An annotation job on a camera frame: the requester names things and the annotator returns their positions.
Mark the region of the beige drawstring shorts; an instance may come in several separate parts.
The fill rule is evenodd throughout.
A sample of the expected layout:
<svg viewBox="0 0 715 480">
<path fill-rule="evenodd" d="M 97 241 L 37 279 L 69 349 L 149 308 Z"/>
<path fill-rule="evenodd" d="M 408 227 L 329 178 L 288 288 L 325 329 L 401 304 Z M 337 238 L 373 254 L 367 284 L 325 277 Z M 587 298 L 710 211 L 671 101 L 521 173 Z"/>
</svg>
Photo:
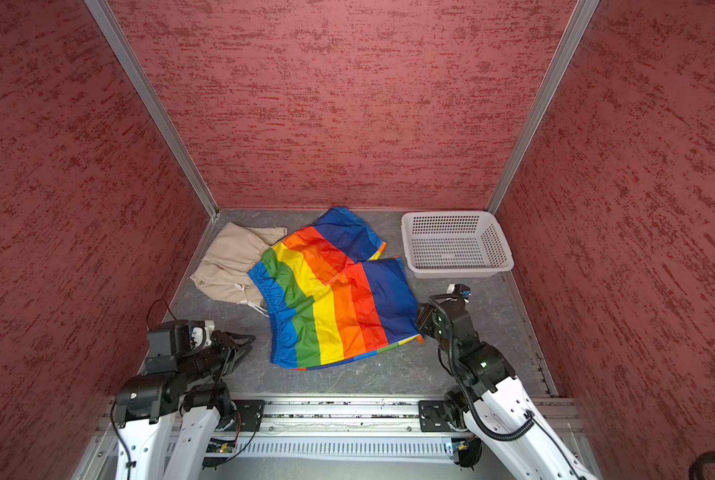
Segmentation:
<svg viewBox="0 0 715 480">
<path fill-rule="evenodd" d="M 287 233 L 286 227 L 242 227 L 229 222 L 214 238 L 190 279 L 214 301 L 245 305 L 265 315 L 263 296 L 248 272 Z"/>
</svg>

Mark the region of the colourful blue orange shorts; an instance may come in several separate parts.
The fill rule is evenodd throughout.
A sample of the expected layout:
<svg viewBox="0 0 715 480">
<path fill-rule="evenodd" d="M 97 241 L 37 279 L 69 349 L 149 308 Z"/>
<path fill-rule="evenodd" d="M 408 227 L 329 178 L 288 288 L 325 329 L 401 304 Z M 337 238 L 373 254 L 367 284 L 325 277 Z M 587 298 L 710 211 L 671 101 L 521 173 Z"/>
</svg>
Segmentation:
<svg viewBox="0 0 715 480">
<path fill-rule="evenodd" d="M 267 248 L 248 272 L 266 304 L 272 364 L 313 370 L 421 336 L 403 260 L 367 222 L 333 207 Z"/>
</svg>

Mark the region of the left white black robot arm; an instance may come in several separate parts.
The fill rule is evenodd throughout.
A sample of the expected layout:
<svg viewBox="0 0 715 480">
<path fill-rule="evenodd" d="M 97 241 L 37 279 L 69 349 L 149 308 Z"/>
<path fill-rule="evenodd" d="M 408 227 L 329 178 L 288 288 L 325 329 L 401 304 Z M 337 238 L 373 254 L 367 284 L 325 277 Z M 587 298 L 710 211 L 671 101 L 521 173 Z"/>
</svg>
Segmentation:
<svg viewBox="0 0 715 480">
<path fill-rule="evenodd" d="M 116 394 L 110 423 L 118 442 L 118 479 L 195 479 L 249 448 L 262 400 L 236 403 L 223 380 L 251 352 L 252 335 L 215 331 L 192 345 L 183 334 L 167 345 L 149 336 L 143 373 Z"/>
</svg>

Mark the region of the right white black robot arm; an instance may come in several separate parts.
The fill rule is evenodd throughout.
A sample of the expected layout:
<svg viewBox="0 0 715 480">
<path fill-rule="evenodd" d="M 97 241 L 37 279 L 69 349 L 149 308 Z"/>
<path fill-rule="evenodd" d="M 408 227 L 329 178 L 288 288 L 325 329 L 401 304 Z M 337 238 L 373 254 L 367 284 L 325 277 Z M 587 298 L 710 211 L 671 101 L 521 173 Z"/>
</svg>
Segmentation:
<svg viewBox="0 0 715 480">
<path fill-rule="evenodd" d="M 439 358 L 457 387 L 447 392 L 447 422 L 489 448 L 515 479 L 593 479 L 531 400 L 515 368 L 479 339 L 467 294 L 433 295 L 417 330 L 439 342 Z"/>
</svg>

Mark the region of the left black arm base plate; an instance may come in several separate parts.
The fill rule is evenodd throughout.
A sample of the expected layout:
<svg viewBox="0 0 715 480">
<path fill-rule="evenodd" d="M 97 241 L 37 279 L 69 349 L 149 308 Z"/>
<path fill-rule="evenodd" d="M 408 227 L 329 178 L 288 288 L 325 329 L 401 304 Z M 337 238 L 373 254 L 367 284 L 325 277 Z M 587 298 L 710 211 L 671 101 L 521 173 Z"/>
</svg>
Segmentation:
<svg viewBox="0 0 715 480">
<path fill-rule="evenodd" d="M 229 430 L 257 432 L 263 420 L 266 402 L 261 399 L 234 400 L 233 414 L 230 416 Z"/>
</svg>

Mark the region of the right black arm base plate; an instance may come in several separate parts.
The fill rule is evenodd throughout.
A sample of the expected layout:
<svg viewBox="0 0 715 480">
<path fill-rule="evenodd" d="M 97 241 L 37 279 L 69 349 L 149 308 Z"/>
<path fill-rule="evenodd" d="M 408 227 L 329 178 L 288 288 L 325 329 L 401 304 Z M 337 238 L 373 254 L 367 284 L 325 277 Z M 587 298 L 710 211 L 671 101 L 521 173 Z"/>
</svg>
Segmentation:
<svg viewBox="0 0 715 480">
<path fill-rule="evenodd" d="M 461 410 L 451 401 L 419 401 L 419 426 L 425 433 L 465 431 Z"/>
</svg>

